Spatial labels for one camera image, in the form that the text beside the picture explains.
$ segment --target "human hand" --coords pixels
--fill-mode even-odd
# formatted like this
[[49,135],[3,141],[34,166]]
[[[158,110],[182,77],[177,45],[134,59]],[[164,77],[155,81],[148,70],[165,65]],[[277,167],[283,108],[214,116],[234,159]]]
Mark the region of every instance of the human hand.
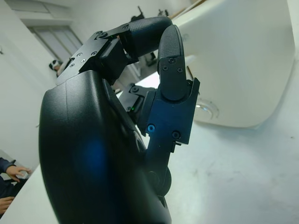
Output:
[[25,167],[16,167],[16,166],[10,166],[7,168],[6,173],[10,176],[11,179],[20,182],[19,178],[17,178],[16,175],[24,176],[24,174],[21,173],[21,171],[26,171],[28,174],[31,173],[31,170]]
[[8,207],[10,206],[11,202],[13,202],[14,197],[4,197],[0,198],[0,214],[3,214]]

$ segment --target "black robotic finger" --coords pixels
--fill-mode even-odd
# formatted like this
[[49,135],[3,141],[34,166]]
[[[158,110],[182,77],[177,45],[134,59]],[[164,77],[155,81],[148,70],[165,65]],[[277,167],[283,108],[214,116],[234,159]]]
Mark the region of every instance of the black robotic finger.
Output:
[[137,56],[157,50],[163,32],[171,24],[171,19],[164,16],[130,22],[129,29]]
[[176,25],[169,26],[161,37],[157,70],[162,95],[171,101],[183,99],[187,94],[185,58],[182,38]]

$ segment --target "black object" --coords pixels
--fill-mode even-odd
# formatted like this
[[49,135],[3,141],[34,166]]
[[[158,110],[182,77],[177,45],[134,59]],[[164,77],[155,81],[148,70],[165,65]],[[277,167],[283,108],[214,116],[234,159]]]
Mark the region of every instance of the black object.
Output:
[[10,193],[9,196],[11,196],[11,197],[16,197],[17,194],[18,194],[18,193],[20,192],[20,190],[22,189],[22,187],[25,185],[25,183],[26,183],[27,180],[28,180],[28,179],[21,179],[21,178],[20,178],[20,182],[17,182],[17,183],[13,186],[12,191],[11,191],[11,193]]
[[[110,85],[158,46],[158,68],[169,68],[158,70],[158,89],[130,85],[118,100]],[[189,141],[199,90],[197,79],[185,78],[182,47],[167,17],[97,32],[45,93],[40,162],[60,223],[171,223],[164,198],[171,185],[168,159],[176,144]],[[147,149],[135,124],[150,136]]]
[[138,15],[138,16],[133,16],[133,17],[131,18],[131,22],[134,22],[134,21],[141,20],[141,19],[144,19],[144,18],[145,18],[144,15],[143,15],[143,12],[141,11],[141,9],[140,9],[139,6],[138,6],[138,9],[139,9],[139,11],[140,11],[140,15]]
[[169,13],[167,10],[162,11],[161,9],[159,9],[158,16],[169,16]]

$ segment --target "white device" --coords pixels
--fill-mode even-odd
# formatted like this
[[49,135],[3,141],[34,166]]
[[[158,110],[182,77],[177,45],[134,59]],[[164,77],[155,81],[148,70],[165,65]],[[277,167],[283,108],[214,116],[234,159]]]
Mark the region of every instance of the white device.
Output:
[[273,113],[295,56],[287,0],[207,0],[173,24],[200,81],[195,120],[251,127]]

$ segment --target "screw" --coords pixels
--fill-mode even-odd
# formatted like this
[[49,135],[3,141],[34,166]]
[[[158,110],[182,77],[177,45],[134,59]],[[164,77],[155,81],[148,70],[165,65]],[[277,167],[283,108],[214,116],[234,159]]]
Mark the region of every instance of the screw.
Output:
[[181,134],[180,134],[178,131],[174,131],[174,132],[172,133],[172,137],[173,137],[174,139],[179,139],[179,138],[181,137]]
[[139,91],[139,88],[137,87],[137,86],[134,86],[133,88],[132,88],[132,92],[138,92]]
[[175,59],[175,58],[171,58],[171,59],[168,60],[168,62],[169,62],[170,64],[174,64],[174,63],[176,62],[176,59]]
[[103,32],[103,33],[101,33],[101,34],[99,35],[99,38],[103,38],[103,37],[105,37],[105,36],[107,36],[107,32]]
[[155,126],[154,125],[148,125],[148,131],[149,132],[154,132],[155,131]]

